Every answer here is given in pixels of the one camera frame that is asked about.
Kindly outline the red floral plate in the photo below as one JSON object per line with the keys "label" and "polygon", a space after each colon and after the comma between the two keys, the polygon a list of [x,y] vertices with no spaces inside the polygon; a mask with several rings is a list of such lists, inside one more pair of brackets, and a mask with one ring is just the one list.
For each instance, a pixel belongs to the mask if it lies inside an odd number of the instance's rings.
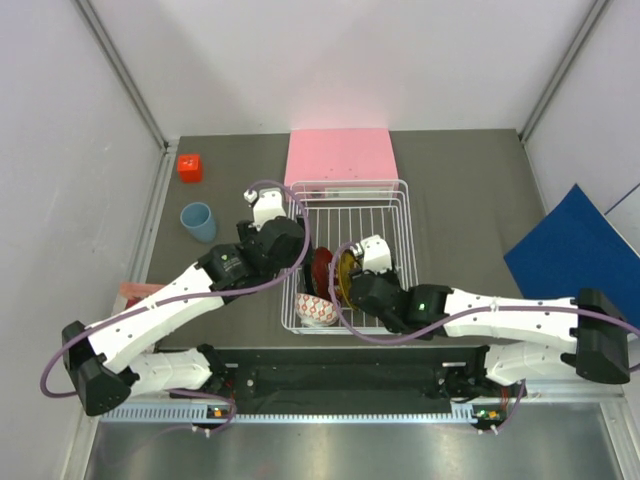
{"label": "red floral plate", "polygon": [[314,251],[311,263],[311,278],[315,295],[330,301],[329,267],[333,259],[332,252],[326,247],[318,247]]}

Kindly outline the yellow patterned plate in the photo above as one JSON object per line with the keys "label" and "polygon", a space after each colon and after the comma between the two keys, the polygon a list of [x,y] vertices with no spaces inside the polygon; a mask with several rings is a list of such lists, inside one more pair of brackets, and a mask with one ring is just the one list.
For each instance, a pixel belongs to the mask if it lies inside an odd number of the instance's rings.
{"label": "yellow patterned plate", "polygon": [[335,293],[337,294],[340,304],[352,311],[359,310],[359,307],[351,301],[350,297],[352,276],[360,274],[361,272],[361,264],[350,250],[341,254],[338,260],[337,273],[335,274],[335,279],[337,280]]}

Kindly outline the light blue plastic cup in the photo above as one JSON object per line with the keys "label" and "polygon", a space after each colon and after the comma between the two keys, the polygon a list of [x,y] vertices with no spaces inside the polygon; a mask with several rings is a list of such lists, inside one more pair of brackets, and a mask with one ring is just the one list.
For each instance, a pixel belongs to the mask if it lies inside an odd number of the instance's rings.
{"label": "light blue plastic cup", "polygon": [[186,205],[180,213],[182,226],[201,243],[211,243],[217,234],[217,226],[210,207],[203,202]]}

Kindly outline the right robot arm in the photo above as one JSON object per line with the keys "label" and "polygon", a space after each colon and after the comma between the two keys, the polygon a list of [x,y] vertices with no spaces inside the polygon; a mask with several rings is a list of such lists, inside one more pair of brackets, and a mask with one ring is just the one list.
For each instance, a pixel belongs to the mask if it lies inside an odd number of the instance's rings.
{"label": "right robot arm", "polygon": [[403,287],[387,242],[378,235],[349,246],[344,272],[351,305],[411,339],[484,337],[479,375],[510,386],[520,380],[582,378],[629,382],[630,326],[599,290],[575,297],[526,300],[481,295],[445,285]]}

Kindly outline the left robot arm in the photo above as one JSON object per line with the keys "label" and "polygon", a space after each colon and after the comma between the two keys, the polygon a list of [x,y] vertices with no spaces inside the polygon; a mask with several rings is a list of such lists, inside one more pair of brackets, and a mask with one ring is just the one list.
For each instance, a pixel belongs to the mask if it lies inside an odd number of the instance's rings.
{"label": "left robot arm", "polygon": [[238,242],[212,247],[120,314],[90,325],[75,321],[62,330],[64,367],[87,415],[159,391],[204,397],[228,390],[229,370],[213,346],[148,349],[197,317],[271,288],[297,270],[310,246],[309,220],[304,209],[288,217],[286,196],[279,188],[246,191],[253,218],[238,223]]}

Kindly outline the red white patterned bowl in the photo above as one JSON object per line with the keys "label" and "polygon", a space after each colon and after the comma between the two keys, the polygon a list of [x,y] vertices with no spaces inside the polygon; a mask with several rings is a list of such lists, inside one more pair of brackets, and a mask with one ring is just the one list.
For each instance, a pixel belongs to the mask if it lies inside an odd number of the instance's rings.
{"label": "red white patterned bowl", "polygon": [[309,327],[328,327],[337,321],[332,302],[306,293],[296,294],[295,312],[302,324]]}

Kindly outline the pink binder box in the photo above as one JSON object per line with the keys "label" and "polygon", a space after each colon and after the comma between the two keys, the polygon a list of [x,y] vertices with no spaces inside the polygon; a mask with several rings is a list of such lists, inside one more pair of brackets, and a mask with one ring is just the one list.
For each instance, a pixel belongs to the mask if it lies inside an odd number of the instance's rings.
{"label": "pink binder box", "polygon": [[289,137],[284,184],[314,197],[388,197],[400,187],[390,132],[295,130]]}

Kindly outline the red cube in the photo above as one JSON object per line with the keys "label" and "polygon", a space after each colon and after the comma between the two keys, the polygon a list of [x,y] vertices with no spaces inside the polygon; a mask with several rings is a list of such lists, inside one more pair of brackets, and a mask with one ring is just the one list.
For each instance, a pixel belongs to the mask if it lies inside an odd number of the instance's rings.
{"label": "red cube", "polygon": [[183,183],[200,183],[203,179],[203,163],[199,154],[179,155],[176,170]]}

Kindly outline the blue folder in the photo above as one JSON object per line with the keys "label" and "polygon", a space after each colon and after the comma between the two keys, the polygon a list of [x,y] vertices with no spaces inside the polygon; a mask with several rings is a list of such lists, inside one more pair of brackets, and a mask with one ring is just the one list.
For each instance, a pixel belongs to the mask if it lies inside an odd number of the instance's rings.
{"label": "blue folder", "polygon": [[504,260],[527,299],[603,292],[639,326],[639,253],[617,232],[579,185]]}

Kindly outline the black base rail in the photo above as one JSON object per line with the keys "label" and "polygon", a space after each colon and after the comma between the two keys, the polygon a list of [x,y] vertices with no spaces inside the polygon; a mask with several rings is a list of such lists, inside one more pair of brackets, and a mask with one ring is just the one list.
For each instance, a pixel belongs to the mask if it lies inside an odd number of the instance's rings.
{"label": "black base rail", "polygon": [[243,414],[416,413],[452,400],[517,396],[486,376],[485,347],[198,347],[214,366],[212,390]]}

